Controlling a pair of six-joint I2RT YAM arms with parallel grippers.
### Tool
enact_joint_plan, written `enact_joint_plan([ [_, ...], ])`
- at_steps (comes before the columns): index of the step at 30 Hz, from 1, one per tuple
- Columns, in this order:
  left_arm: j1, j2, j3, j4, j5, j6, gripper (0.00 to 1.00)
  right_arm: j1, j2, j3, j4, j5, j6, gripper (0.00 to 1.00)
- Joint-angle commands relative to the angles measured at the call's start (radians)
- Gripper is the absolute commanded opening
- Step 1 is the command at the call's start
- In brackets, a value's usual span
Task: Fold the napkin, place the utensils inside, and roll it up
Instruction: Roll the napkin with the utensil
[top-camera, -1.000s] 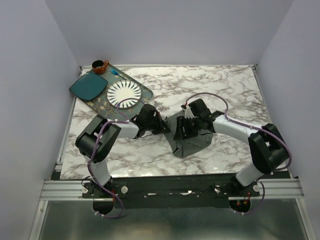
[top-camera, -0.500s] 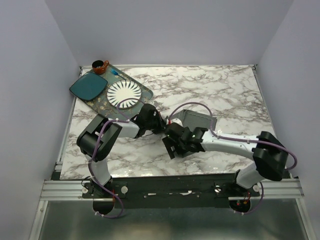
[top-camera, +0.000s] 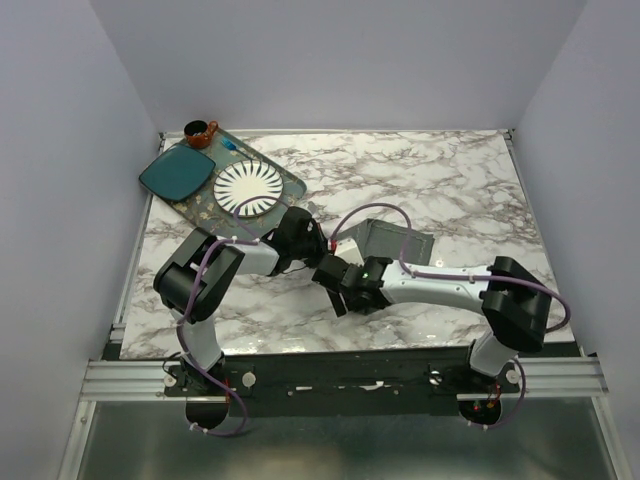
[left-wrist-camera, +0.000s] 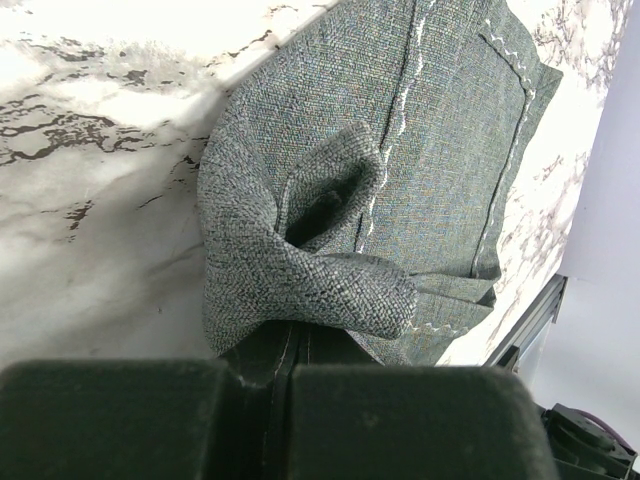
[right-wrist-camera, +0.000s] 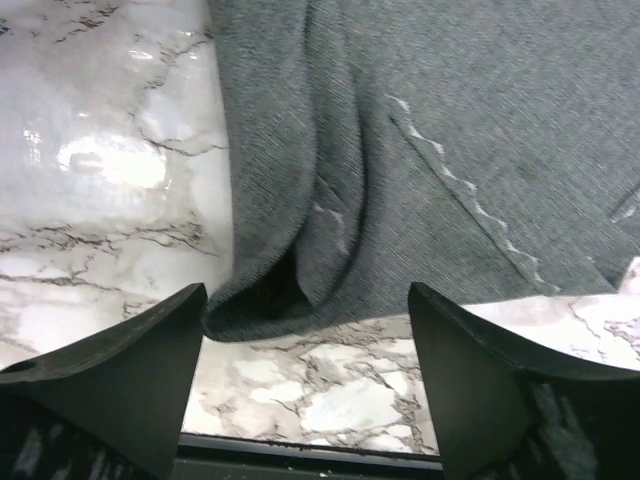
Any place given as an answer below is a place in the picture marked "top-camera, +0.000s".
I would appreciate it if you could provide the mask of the grey cloth napkin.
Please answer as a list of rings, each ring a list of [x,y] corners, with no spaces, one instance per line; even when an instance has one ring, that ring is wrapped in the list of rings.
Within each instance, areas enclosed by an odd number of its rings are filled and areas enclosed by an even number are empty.
[[[363,258],[375,256],[398,260],[406,233],[405,226],[368,218],[340,232],[337,239],[352,238]],[[427,266],[430,263],[433,245],[432,234],[412,230],[409,243],[403,250],[404,262]]]

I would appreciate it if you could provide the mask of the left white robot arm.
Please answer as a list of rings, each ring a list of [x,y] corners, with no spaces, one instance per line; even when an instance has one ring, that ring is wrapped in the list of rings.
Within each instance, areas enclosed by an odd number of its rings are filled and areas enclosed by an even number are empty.
[[[279,276],[295,261],[312,269],[329,252],[330,241],[320,224],[300,207],[287,208],[265,233],[246,224],[241,227],[248,233],[246,239],[193,230],[153,281],[162,304],[176,319],[182,371],[201,395],[223,384],[224,353],[214,316],[232,281],[240,275]]]

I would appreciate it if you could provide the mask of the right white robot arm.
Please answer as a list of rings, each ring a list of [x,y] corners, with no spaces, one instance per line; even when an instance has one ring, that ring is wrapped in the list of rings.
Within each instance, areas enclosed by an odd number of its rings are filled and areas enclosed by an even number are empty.
[[[335,313],[370,314],[392,305],[432,304],[484,316],[489,330],[472,342],[460,379],[480,392],[521,353],[542,350],[552,291],[510,257],[489,266],[440,271],[370,256],[361,265],[326,255],[312,281],[328,293]]]

